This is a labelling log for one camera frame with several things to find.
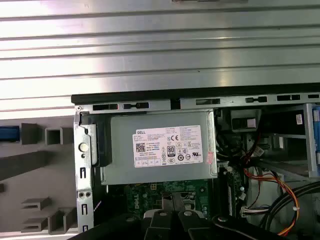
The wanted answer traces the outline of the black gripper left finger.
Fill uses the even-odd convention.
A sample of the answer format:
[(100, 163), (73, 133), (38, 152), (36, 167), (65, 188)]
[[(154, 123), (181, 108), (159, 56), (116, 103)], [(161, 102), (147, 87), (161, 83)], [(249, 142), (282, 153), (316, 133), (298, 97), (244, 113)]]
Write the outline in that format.
[(173, 195), (162, 195), (162, 208), (146, 211), (143, 218), (133, 213), (113, 217), (73, 240), (169, 240), (174, 216)]

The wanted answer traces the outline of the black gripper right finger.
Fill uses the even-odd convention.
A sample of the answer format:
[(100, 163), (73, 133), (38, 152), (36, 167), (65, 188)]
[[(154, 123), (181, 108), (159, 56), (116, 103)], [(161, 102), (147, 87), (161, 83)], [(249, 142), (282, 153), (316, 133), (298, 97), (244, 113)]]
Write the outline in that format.
[(276, 233), (227, 215), (208, 220), (198, 212), (186, 209), (179, 192), (172, 193), (172, 202), (183, 230), (191, 240), (283, 240)]

